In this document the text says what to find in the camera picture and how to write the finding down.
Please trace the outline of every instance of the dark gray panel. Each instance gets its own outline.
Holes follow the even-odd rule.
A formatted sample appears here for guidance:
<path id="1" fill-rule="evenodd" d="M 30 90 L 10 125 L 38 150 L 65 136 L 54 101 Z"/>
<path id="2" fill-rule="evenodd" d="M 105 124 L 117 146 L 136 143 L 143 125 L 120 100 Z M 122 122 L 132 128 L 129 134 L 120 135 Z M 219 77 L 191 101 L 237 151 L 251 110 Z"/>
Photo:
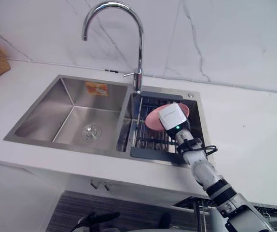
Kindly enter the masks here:
<path id="1" fill-rule="evenodd" d="M 101 224 L 101 229 L 116 227 L 125 232 L 157 228 L 165 212 L 171 214 L 171 226 L 193 231 L 197 227 L 195 216 L 190 212 L 66 191 L 60 197 L 47 232 L 68 232 L 82 216 L 93 211 L 98 214 L 121 213 L 119 218 Z"/>

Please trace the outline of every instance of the stainless steel sink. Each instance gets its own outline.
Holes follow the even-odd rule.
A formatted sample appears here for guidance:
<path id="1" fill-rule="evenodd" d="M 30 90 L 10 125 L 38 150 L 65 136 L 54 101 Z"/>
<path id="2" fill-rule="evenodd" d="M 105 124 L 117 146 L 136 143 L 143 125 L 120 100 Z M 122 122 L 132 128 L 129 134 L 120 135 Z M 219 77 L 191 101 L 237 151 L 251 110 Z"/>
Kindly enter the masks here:
<path id="1" fill-rule="evenodd" d="M 87 83 L 106 84 L 103 95 Z M 199 94 L 59 75 L 4 140 L 126 159 L 182 165 L 176 143 L 165 132 L 145 127 L 159 105 L 183 102 L 190 108 L 192 134 L 207 142 Z"/>

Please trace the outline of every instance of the chrome faucet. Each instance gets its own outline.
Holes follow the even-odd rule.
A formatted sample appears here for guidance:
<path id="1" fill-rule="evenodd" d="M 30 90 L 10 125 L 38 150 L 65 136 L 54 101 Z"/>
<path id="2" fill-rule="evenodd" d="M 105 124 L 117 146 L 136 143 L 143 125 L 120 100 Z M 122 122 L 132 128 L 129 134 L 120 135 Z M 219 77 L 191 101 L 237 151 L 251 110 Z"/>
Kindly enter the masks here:
<path id="1" fill-rule="evenodd" d="M 122 9 L 126 12 L 128 12 L 136 21 L 137 25 L 138 25 L 138 32 L 139 32 L 139 49 L 138 49 L 138 68 L 134 70 L 133 73 L 130 74 L 125 74 L 124 76 L 129 76 L 129 75 L 133 75 L 134 77 L 134 90 L 137 93 L 140 93 L 141 91 L 141 85 L 142 85 L 142 50 L 143 50 L 143 25 L 141 20 L 139 19 L 137 13 L 132 10 L 129 6 L 125 5 L 124 3 L 121 2 L 116 2 L 116 1 L 104 1 L 99 3 L 98 5 L 94 6 L 93 8 L 90 9 L 88 15 L 86 16 L 85 20 L 84 20 L 84 24 L 83 24 L 83 30 L 82 30 L 82 40 L 83 41 L 87 41 L 87 31 L 90 25 L 91 20 L 93 19 L 93 17 L 99 13 L 100 11 L 102 11 L 105 8 L 111 8 L 111 7 L 116 7 L 119 9 Z"/>

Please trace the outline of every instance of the orange label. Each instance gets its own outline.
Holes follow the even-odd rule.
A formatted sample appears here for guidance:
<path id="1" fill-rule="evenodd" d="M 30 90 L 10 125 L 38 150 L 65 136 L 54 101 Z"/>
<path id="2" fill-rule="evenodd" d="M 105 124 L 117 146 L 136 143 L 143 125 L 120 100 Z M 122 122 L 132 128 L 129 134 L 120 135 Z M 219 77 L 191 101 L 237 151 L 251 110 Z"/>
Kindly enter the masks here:
<path id="1" fill-rule="evenodd" d="M 97 83 L 97 82 L 88 82 L 85 81 L 85 86 L 90 94 L 108 96 L 108 87 L 106 84 Z"/>

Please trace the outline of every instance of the sink drain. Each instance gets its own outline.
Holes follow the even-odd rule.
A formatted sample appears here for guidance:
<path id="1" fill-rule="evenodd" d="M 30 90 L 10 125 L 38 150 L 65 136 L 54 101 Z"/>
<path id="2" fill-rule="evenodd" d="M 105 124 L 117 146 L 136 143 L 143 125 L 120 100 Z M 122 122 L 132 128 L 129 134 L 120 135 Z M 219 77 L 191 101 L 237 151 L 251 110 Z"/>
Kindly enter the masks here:
<path id="1" fill-rule="evenodd" d="M 92 142 L 101 136 L 101 128 L 96 125 L 85 126 L 81 135 L 84 140 Z"/>

